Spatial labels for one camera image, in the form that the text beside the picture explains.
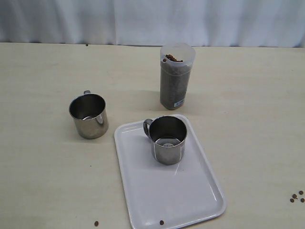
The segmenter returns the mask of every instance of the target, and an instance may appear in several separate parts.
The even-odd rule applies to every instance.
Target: tray rim
[[[201,155],[202,155],[206,165],[208,166],[208,170],[210,171],[211,176],[212,176],[212,178],[213,178],[213,180],[214,180],[214,182],[216,184],[216,187],[217,187],[217,189],[218,189],[218,191],[220,193],[220,196],[221,196],[221,198],[223,200],[223,205],[219,209],[219,211],[215,212],[215,214],[213,214],[211,216],[203,217],[203,218],[200,218],[200,219],[197,219],[197,220],[194,220],[194,221],[187,222],[187,223],[182,224],[182,225],[178,225],[178,226],[171,227],[171,228],[164,228],[164,229],[184,228],[184,227],[190,226],[192,224],[200,223],[200,222],[207,221],[207,220],[210,220],[210,219],[213,219],[213,218],[221,216],[225,212],[225,210],[227,208],[227,200],[226,200],[226,198],[224,196],[224,193],[223,193],[223,191],[222,191],[222,189],[220,187],[218,179],[216,178],[216,175],[215,175],[215,173],[212,170],[212,166],[211,166],[211,164],[209,163],[209,161],[207,159],[205,151],[203,150],[203,148],[202,148],[202,146],[201,146],[201,144],[200,144],[200,142],[199,142],[199,140],[197,138],[197,135],[195,134],[195,131],[193,129],[193,126],[191,125],[190,120],[186,116],[184,116],[183,114],[169,114],[169,115],[165,115],[165,116],[181,117],[183,119],[183,121],[187,122],[187,125],[189,126],[189,129],[190,129],[190,131],[192,132],[192,134],[194,136],[194,140],[197,143],[197,145],[199,146],[200,153],[201,153]],[[125,174],[122,172],[122,167],[123,167],[122,159],[121,159],[121,156],[118,154],[118,150],[119,150],[120,147],[119,147],[119,144],[117,144],[117,143],[118,143],[118,133],[119,133],[119,130],[121,128],[123,128],[124,126],[128,126],[128,125],[139,124],[141,122],[144,122],[144,120],[122,124],[122,125],[120,125],[119,127],[116,128],[116,130],[114,131],[114,135],[113,135],[114,136],[115,147],[116,147],[116,151],[117,151],[117,157],[118,157],[118,160],[119,160],[120,174],[121,174],[121,179],[122,179],[122,184],[123,184],[123,190],[124,190],[124,196],[125,196],[125,201],[126,201],[126,207],[127,207],[127,211],[128,211],[128,217],[129,217],[129,221],[130,221],[131,227],[133,229],[137,229],[137,228],[135,228],[134,225],[133,225],[132,218],[131,218],[131,213],[129,211],[129,206],[131,204],[131,201],[130,201],[130,198],[129,198],[129,193],[125,189],[125,187],[127,187],[127,184],[125,182],[127,182],[127,181],[126,181]]]

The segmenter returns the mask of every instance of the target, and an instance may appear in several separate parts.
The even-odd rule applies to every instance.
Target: mug handle
[[[152,122],[153,122],[152,119],[149,119],[149,118],[143,122],[144,132],[149,138],[151,138],[151,137],[149,136],[148,126],[151,125]]]

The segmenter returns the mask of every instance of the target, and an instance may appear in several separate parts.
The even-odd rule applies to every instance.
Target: white tray
[[[188,131],[184,157],[175,165],[166,166],[153,158],[143,121],[121,125],[114,133],[134,229],[176,229],[225,211],[224,195],[189,120],[173,116],[183,120]]]

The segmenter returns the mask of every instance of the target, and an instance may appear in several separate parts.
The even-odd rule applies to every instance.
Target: sticker
[[[176,102],[173,106],[177,107],[177,106],[179,106],[179,105],[181,105],[183,103],[184,103],[184,99],[180,100],[179,102]]]

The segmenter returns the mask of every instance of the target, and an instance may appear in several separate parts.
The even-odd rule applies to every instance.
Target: mug rim
[[[161,146],[161,147],[163,147],[163,148],[173,148],[173,147],[176,147],[176,146],[179,146],[179,145],[183,144],[183,143],[185,142],[185,140],[186,140],[186,137],[187,137],[187,127],[186,127],[186,124],[184,123],[184,121],[182,121],[180,118],[177,118],[177,117],[171,116],[171,115],[163,115],[163,116],[160,116],[160,117],[155,118],[155,119],[152,121],[152,123],[150,124],[150,126],[154,123],[154,121],[156,121],[156,120],[158,120],[158,119],[160,119],[160,118],[163,118],[163,117],[175,118],[175,119],[178,119],[180,122],[182,122],[183,125],[184,125],[184,127],[185,127],[185,137],[183,138],[183,141],[181,141],[179,144],[177,144],[177,145],[175,145],[175,146],[162,146],[162,145],[156,143],[155,141],[153,141],[153,140],[151,139],[151,140],[153,141],[153,143],[156,144],[156,145],[158,145],[158,146]]]
[[[71,101],[70,105],[69,105],[69,113],[70,113],[70,115],[71,115],[71,117],[72,117],[73,119],[76,119],[76,120],[79,120],[79,121],[90,121],[90,120],[95,119],[95,118],[97,117],[97,116],[95,116],[94,118],[90,118],[90,119],[79,119],[79,118],[75,117],[75,116],[71,113],[71,106],[72,106],[72,104],[73,104],[76,100],[78,100],[79,98],[82,98],[82,97],[84,97],[84,96],[90,96],[90,95],[97,96],[97,97],[101,98],[101,99],[104,101],[104,104],[105,104],[105,105],[104,105],[104,108],[102,109],[102,111],[101,111],[97,116],[101,115],[101,114],[106,110],[106,101],[105,101],[105,99],[104,99],[103,97],[101,97],[101,96],[98,95],[98,94],[94,94],[94,93],[82,94],[82,95],[80,95],[80,96],[74,98],[74,99]]]

